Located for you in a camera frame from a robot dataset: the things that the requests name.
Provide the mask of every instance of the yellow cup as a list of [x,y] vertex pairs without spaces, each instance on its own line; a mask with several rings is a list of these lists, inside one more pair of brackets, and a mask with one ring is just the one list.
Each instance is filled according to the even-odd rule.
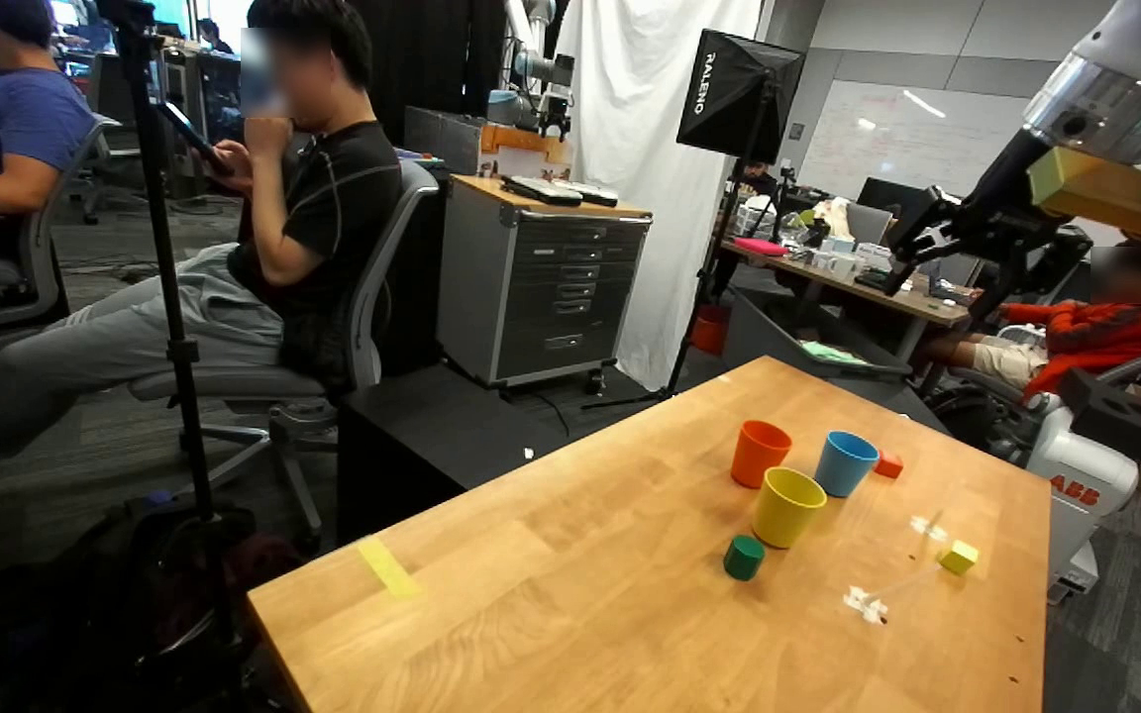
[[751,531],[768,545],[791,545],[801,531],[820,515],[824,503],[828,494],[820,493],[816,481],[801,470],[768,466]]

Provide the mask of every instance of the orange cup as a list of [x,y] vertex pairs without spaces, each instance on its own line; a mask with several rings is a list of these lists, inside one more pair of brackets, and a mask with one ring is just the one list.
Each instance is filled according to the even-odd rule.
[[775,425],[743,419],[729,475],[733,485],[762,493],[764,470],[775,466],[789,450],[791,436],[785,436]]

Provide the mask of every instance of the wooden table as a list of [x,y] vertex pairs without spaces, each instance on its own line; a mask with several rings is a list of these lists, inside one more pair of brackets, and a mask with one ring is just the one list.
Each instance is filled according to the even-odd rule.
[[813,268],[813,267],[791,263],[791,259],[755,259],[755,255],[748,255],[748,248],[739,248],[733,242],[723,242],[723,248],[748,259],[751,267],[768,267],[775,275],[803,277],[807,289],[801,295],[801,310],[816,310],[820,289],[840,289],[840,295],[849,295],[855,303],[873,303],[873,306],[903,312],[907,330],[895,339],[895,353],[890,353],[895,361],[911,361],[927,330],[954,330],[954,326],[965,321],[961,306],[932,303],[932,296],[917,296],[917,295],[907,295],[907,289],[900,289],[900,295],[869,289],[869,284],[855,284],[842,275]]
[[[797,436],[791,466],[855,425],[903,475],[733,584],[719,553],[751,493],[723,466],[748,416]],[[935,510],[982,552],[973,569],[927,553],[914,519]],[[321,713],[1006,713],[1040,711],[1044,535],[1044,481],[751,361],[248,600]]]

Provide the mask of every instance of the small yellow block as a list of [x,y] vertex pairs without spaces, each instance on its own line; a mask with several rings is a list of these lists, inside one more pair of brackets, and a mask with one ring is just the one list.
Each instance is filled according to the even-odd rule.
[[952,573],[961,573],[978,564],[978,552],[961,538],[952,541],[945,553],[937,553],[937,568],[952,569]]

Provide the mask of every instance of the blue shirt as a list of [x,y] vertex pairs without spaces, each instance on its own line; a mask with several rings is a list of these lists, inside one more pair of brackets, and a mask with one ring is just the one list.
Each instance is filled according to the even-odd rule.
[[2,155],[26,155],[63,176],[89,131],[88,100],[59,73],[0,74],[0,172]]

